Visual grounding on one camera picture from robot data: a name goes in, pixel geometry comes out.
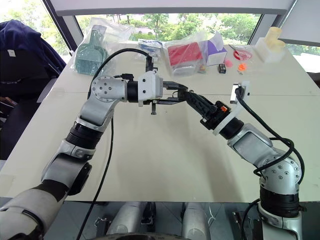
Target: pink object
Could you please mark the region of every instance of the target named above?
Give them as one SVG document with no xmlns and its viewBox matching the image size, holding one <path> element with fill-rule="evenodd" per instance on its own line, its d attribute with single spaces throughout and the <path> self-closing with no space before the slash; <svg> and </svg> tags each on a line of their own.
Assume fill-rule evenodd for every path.
<svg viewBox="0 0 320 240">
<path fill-rule="evenodd" d="M 228 67 L 228 68 L 231 68 L 234 64 L 232 63 L 232 61 L 231 60 L 229 60 L 229 59 L 225 59 L 224 60 L 224 65 L 226 66 L 226 67 Z"/>
</svg>

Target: plastic bag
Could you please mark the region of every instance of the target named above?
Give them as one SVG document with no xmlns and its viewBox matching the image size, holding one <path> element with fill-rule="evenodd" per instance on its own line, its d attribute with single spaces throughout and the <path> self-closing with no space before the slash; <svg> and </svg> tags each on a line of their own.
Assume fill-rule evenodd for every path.
<svg viewBox="0 0 320 240">
<path fill-rule="evenodd" d="M 94 75 L 103 61 L 118 50 L 119 43 L 130 38 L 133 30 L 129 25 L 116 24 L 104 18 L 91 18 L 83 41 L 75 52 L 72 69 L 80 74 Z M 112 59 L 100 74 L 114 74 L 116 64 L 116 59 Z"/>
<path fill-rule="evenodd" d="M 138 49 L 148 53 L 154 63 L 161 61 L 161 52 L 163 49 L 163 43 L 157 40 L 138 39 Z M 146 57 L 141 54 L 136 54 L 135 60 L 146 61 Z"/>
<path fill-rule="evenodd" d="M 208 46 L 201 43 L 206 40 L 207 34 L 201 31 L 181 40 L 164 42 L 163 50 L 169 72 L 174 77 L 191 76 L 199 70 L 203 73 Z"/>
</svg>

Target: black cable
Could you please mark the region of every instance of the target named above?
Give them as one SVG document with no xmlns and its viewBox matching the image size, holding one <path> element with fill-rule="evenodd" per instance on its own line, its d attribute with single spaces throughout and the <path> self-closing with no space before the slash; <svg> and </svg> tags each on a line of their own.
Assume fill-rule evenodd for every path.
<svg viewBox="0 0 320 240">
<path fill-rule="evenodd" d="M 82 235 L 82 232 L 83 232 L 83 230 L 84 230 L 84 228 L 85 228 L 85 226 L 86 226 L 86 223 L 87 223 L 87 221 L 88 221 L 88 218 L 89 218 L 89 216 L 90 216 L 90 214 L 91 214 L 91 211 L 92 211 L 92 209 L 94 208 L 94 205 L 95 205 L 95 203 L 96 203 L 96 201 L 97 201 L 97 198 L 98 198 L 98 196 L 99 196 L 99 193 L 100 193 L 100 191 L 101 191 L 101 188 L 102 188 L 102 186 L 103 186 L 103 184 L 104 184 L 105 177 L 106 177 L 106 174 L 107 174 L 107 171 L 108 171 L 108 168 L 109 168 L 109 164 L 110 164 L 110 160 L 111 160 L 113 145 L 114 145 L 114 118 L 112 117 L 112 118 L 111 118 L 111 143 L 110 143 L 110 151 L 109 151 L 108 161 L 106 162 L 106 166 L 105 166 L 105 169 L 104 169 L 104 172 L 103 172 L 103 175 L 102 175 L 102 178 L 101 178 L 101 181 L 100 181 L 98 190 L 96 191 L 96 194 L 95 194 L 95 196 L 94 196 L 94 198 L 93 198 L 93 201 L 92 201 L 92 203 L 91 203 L 91 205 L 90 205 L 90 207 L 89 207 L 89 210 L 88 210 L 88 212 L 87 212 L 86 215 L 85 215 L 85 218 L 84 218 L 84 220 L 83 220 L 83 222 L 82 222 L 82 225 L 81 225 L 81 228 L 80 228 L 80 230 L 79 230 L 79 233 L 78 233 L 78 235 L 77 235 L 77 237 L 76 237 L 76 240 L 79 240 L 79 239 L 80 239 L 80 237 L 81 237 L 81 235 Z"/>
<path fill-rule="evenodd" d="M 256 114 L 255 111 L 253 111 L 246 104 L 246 102 L 242 98 L 241 92 L 243 92 L 243 88 L 240 86 L 235 90 L 235 95 L 236 95 L 236 98 L 239 101 L 239 103 L 243 106 L 243 108 L 245 110 L 247 110 L 269 133 L 271 133 L 272 135 L 275 136 L 275 138 L 271 138 L 271 140 L 279 140 L 289 147 L 289 150 L 284 155 L 282 155 L 278 159 L 276 159 L 276 160 L 274 160 L 274 161 L 272 161 L 262 167 L 257 168 L 256 170 L 253 171 L 253 173 L 255 175 L 258 175 L 261 177 L 261 175 L 259 174 L 260 171 L 281 162 L 282 160 L 287 158 L 292 152 L 294 152 L 300 162 L 300 167 L 301 167 L 301 178 L 298 182 L 298 184 L 300 184 L 304 178 L 304 175 L 305 175 L 305 163 L 304 163 L 304 160 L 301 157 L 300 153 L 298 152 L 298 150 L 295 149 L 294 142 L 288 138 L 281 137 L 277 132 L 275 132 L 271 127 L 269 127 L 268 124 L 266 124 L 266 122 L 263 121 L 262 118 L 259 117 L 258 114 Z"/>
<path fill-rule="evenodd" d="M 93 78 L 92 78 L 92 81 L 90 83 L 90 87 L 89 87 L 89 91 L 88 91 L 88 97 L 90 96 L 91 94 L 91 85 L 92 85 L 92 82 L 94 81 L 94 79 L 99 75 L 99 73 L 101 72 L 101 70 L 104 68 L 104 66 L 112 59 L 114 58 L 115 56 L 119 55 L 119 54 L 122 54 L 122 53 L 125 53 L 125 52 L 135 52 L 135 53 L 138 53 L 138 54 L 142 54 L 142 55 L 145 55 L 147 58 L 151 58 L 150 55 L 148 53 L 146 53 L 145 51 L 142 51 L 142 50 L 139 50 L 139 49 L 135 49 L 135 48 L 124 48 L 124 49 L 121 49 L 119 51 L 116 51 L 114 52 L 113 54 L 111 54 L 106 60 L 104 60 L 104 62 L 101 64 L 101 66 L 98 68 L 98 70 L 95 72 Z"/>
<path fill-rule="evenodd" d="M 244 213 L 243 213 L 243 218 L 240 224 L 240 237 L 242 240 L 247 240 L 246 234 L 245 234 L 245 220 L 247 218 L 248 212 L 250 211 L 250 209 L 256 205 L 258 202 L 260 201 L 260 198 L 254 200 L 253 202 L 251 202 L 249 204 L 249 206 L 245 209 Z"/>
</svg>

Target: floor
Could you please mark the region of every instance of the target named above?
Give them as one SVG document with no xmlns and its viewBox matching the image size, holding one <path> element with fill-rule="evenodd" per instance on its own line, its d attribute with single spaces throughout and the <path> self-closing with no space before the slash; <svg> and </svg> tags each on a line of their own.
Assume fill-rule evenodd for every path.
<svg viewBox="0 0 320 240">
<path fill-rule="evenodd" d="M 0 197 L 0 206 L 4 205 L 9 198 Z M 82 233 L 82 240 L 96 237 L 97 229 L 94 222 L 98 217 L 114 217 L 123 202 L 109 202 L 108 204 L 95 205 L 87 224 Z M 320 239 L 320 202 L 302 203 L 307 207 L 303 212 L 302 228 L 304 240 Z M 90 204 L 85 202 L 66 201 L 58 213 L 54 223 L 45 235 L 45 240 L 74 240 L 78 234 L 79 228 L 85 218 Z M 206 217 L 214 217 L 210 221 L 210 234 L 212 240 L 234 240 L 240 239 L 239 229 L 235 224 L 233 212 L 243 212 L 247 203 L 202 203 Z M 181 234 L 181 202 L 157 202 L 155 231 L 157 233 Z M 248 215 L 251 218 L 257 218 L 257 211 L 252 209 Z M 142 225 L 140 232 L 146 232 L 147 228 Z"/>
</svg>

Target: metal leg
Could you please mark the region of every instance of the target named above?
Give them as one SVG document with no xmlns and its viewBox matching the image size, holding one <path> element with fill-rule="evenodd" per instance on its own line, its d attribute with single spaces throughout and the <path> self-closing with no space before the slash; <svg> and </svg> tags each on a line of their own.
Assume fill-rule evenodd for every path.
<svg viewBox="0 0 320 240">
<path fill-rule="evenodd" d="M 126 202 L 116 214 L 106 234 L 109 235 L 138 232 L 146 204 L 146 202 L 137 201 Z"/>
<path fill-rule="evenodd" d="M 206 213 L 200 203 L 186 204 L 181 235 L 190 240 L 211 240 Z"/>
</svg>

